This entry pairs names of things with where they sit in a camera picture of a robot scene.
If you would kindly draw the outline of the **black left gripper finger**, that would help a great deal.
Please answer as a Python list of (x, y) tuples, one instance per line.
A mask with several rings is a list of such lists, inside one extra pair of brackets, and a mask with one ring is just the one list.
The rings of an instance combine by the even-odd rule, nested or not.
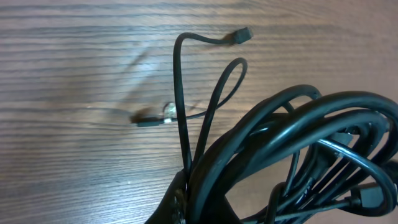
[[(163, 199), (155, 212), (146, 220), (145, 224), (181, 224), (187, 223), (186, 214), (186, 177), (184, 171), (176, 173), (170, 183)], [(233, 212), (231, 205), (224, 198), (218, 205), (215, 205), (209, 212), (203, 214), (200, 224), (240, 224), (240, 220)]]

